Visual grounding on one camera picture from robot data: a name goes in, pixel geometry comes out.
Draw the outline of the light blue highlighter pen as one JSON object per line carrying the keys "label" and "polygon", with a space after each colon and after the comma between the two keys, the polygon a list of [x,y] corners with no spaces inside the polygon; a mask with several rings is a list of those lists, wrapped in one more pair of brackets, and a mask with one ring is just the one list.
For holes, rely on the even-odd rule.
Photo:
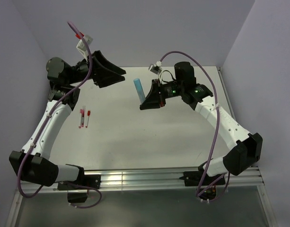
{"label": "light blue highlighter pen", "polygon": [[140,79],[134,79],[133,80],[140,103],[142,104],[145,101],[145,95],[144,95],[144,91],[143,91],[143,87],[141,84],[141,80]]}

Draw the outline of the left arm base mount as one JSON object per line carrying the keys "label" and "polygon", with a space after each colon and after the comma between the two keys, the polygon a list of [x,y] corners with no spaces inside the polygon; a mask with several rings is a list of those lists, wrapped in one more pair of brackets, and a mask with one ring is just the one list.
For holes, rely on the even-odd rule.
{"label": "left arm base mount", "polygon": [[78,203],[86,202],[89,191],[96,191],[99,195],[98,201],[93,205],[96,206],[102,200],[102,193],[99,191],[101,183],[101,175],[85,175],[79,182],[58,183],[58,191],[67,191],[67,201],[72,205],[79,207]]}

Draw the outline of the dark red pen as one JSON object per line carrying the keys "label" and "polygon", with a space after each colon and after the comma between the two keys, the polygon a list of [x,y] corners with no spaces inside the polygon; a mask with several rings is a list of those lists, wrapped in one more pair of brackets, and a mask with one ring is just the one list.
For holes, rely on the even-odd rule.
{"label": "dark red pen", "polygon": [[84,127],[85,111],[86,111],[86,106],[84,105],[80,110],[80,112],[81,112],[81,127]]}

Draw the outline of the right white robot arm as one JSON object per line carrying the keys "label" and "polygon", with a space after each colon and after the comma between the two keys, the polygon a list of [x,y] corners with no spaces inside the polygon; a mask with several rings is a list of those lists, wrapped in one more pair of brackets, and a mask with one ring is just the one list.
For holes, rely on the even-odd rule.
{"label": "right white robot arm", "polygon": [[161,80],[161,62],[150,65],[149,70],[157,74],[158,79],[152,80],[150,91],[141,102],[141,110],[162,108],[167,99],[180,96],[184,103],[217,129],[229,149],[228,154],[203,165],[204,169],[198,173],[202,184],[209,184],[216,175],[223,173],[237,176],[260,159],[261,135],[243,128],[215,101],[215,96],[205,85],[197,83],[189,62],[174,65],[175,77],[170,82]]}

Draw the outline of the white pen pink tip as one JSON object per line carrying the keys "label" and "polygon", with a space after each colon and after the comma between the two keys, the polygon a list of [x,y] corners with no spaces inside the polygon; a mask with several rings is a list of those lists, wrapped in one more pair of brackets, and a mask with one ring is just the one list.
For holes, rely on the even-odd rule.
{"label": "white pen pink tip", "polygon": [[82,128],[82,127],[81,127],[81,112],[80,112],[79,128]]}

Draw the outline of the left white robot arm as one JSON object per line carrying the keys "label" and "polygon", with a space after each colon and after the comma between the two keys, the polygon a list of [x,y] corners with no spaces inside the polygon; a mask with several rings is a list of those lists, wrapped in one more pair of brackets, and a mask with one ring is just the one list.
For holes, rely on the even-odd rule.
{"label": "left white robot arm", "polygon": [[9,156],[19,182],[43,186],[69,182],[75,189],[85,185],[84,168],[69,164],[56,165],[49,158],[55,139],[79,98],[80,89],[73,84],[91,79],[95,85],[104,88],[125,80],[126,71],[109,62],[100,51],[94,51],[91,57],[92,63],[83,59],[74,66],[59,57],[47,62],[51,90],[45,113],[29,141],[20,151],[12,151]]}

